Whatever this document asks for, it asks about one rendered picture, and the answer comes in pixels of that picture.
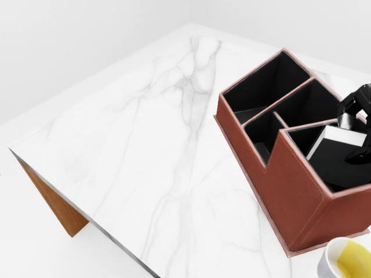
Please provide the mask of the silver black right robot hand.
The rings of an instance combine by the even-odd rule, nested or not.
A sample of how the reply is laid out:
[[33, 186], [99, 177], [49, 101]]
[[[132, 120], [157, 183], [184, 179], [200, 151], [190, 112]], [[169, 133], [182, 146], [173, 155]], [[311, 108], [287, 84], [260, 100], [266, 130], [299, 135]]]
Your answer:
[[356, 115], [361, 110], [364, 110], [367, 114], [366, 138], [363, 146], [345, 158], [345, 161], [349, 164], [371, 163], [371, 83], [362, 85], [340, 102], [337, 110], [338, 127], [351, 130]]

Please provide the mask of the black book with white pages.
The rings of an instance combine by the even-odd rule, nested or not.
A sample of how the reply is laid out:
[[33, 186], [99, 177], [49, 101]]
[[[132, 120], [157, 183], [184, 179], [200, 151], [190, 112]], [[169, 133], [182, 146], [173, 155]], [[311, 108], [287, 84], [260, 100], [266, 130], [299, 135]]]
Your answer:
[[326, 125], [314, 144], [307, 160], [333, 191], [341, 191], [371, 183], [371, 162], [349, 164], [348, 154], [362, 146], [366, 134]]

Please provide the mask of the red-brown desk caddy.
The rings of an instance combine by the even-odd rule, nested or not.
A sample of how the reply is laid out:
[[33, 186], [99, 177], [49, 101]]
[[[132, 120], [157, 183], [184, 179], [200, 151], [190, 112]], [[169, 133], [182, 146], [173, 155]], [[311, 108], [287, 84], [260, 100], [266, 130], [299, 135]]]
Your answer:
[[366, 234], [371, 182], [343, 189], [307, 160], [340, 97], [282, 49], [219, 95], [216, 120], [285, 253]]

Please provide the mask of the white cup with yellow inside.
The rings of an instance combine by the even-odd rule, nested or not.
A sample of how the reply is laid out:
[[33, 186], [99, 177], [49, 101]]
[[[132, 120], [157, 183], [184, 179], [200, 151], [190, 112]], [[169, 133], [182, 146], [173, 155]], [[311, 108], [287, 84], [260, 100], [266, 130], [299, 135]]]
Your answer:
[[332, 239], [317, 266], [319, 278], [371, 278], [371, 252], [347, 237]]

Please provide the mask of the brown wooden table leg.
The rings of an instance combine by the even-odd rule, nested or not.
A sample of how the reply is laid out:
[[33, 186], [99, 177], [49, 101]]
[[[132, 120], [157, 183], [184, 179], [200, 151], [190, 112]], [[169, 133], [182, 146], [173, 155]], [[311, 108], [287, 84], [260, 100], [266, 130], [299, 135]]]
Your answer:
[[43, 182], [31, 169], [26, 166], [21, 159], [17, 158], [24, 171], [36, 186], [39, 193], [45, 199], [57, 219], [60, 221], [66, 232], [74, 237], [89, 221], [76, 209], [68, 204], [59, 194], [50, 186]]

